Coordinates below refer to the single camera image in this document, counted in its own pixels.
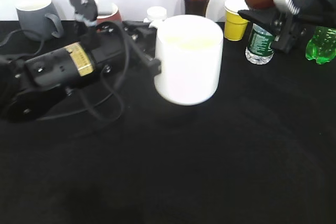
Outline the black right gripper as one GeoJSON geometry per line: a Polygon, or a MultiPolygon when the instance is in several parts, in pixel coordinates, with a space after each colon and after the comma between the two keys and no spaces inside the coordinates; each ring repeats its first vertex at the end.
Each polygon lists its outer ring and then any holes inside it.
{"type": "Polygon", "coordinates": [[[300,8],[297,15],[281,13],[276,8],[239,10],[241,18],[260,26],[276,40],[272,43],[275,51],[288,53],[306,33],[306,25],[335,28],[335,0],[293,0],[300,8]],[[280,28],[275,21],[282,22],[280,28]]]}

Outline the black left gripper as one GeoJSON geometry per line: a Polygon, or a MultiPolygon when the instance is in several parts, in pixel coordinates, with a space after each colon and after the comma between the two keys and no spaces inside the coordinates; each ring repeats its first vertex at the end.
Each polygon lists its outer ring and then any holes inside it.
{"type": "Polygon", "coordinates": [[[76,88],[105,73],[105,67],[113,66],[121,70],[116,83],[119,87],[130,64],[127,34],[132,38],[132,50],[155,77],[161,74],[161,61],[146,51],[155,49],[156,31],[149,27],[149,23],[129,20],[103,22],[91,27],[78,42],[27,60],[25,87],[76,88]]]}

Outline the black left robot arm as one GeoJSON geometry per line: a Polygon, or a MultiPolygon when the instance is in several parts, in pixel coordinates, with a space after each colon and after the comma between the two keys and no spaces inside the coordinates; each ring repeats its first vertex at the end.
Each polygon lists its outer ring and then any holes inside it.
{"type": "Polygon", "coordinates": [[[50,120],[51,108],[96,82],[116,96],[132,56],[158,75],[161,63],[151,56],[156,33],[148,23],[103,22],[77,42],[44,54],[1,55],[1,118],[50,120]]]}

